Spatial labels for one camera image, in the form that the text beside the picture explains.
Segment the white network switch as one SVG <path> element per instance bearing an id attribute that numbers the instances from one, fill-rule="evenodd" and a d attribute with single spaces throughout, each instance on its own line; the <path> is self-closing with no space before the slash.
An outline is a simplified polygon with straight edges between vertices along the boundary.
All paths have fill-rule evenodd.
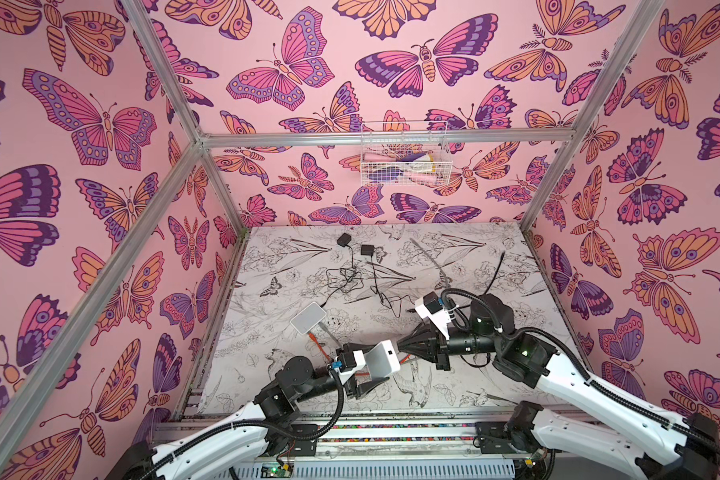
<path id="1" fill-rule="evenodd" d="M 327 316 L 327 312 L 316 302 L 311 302 L 300 310 L 291 320 L 290 325 L 299 335 L 309 334 Z"/>
<path id="2" fill-rule="evenodd" d="M 400 360 L 391 340 L 383 340 L 364 354 L 370 380 L 391 377 L 401 369 Z"/>

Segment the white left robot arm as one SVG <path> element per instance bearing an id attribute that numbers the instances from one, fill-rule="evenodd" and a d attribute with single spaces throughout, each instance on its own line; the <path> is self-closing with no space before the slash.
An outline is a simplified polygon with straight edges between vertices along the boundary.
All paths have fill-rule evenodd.
<path id="1" fill-rule="evenodd" d="M 289 359 L 275 379 L 236 413 L 180 440 L 153 446 L 140 441 L 117 461 L 109 479 L 211 479 L 241 463 L 291 445 L 312 443 L 338 423 L 350 399 L 360 399 L 400 371 L 393 342 L 373 346 L 346 343 L 326 366 L 316 368 L 305 356 Z M 299 403 L 337 394 L 328 421 L 295 427 Z"/>

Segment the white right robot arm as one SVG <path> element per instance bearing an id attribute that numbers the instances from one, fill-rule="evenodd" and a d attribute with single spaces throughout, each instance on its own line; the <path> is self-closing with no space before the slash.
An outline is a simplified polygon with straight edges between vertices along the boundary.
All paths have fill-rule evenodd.
<path id="1" fill-rule="evenodd" d="M 574 454 L 634 479 L 715 479 L 719 428 L 702 414 L 684 418 L 590 372 L 567 345 L 536 327 L 515 325 L 513 310 L 493 294 L 431 292 L 415 306 L 420 324 L 400 352 L 447 371 L 451 360 L 484 354 L 504 377 L 573 405 L 594 418 L 576 421 L 521 401 L 503 438 L 521 452 Z"/>

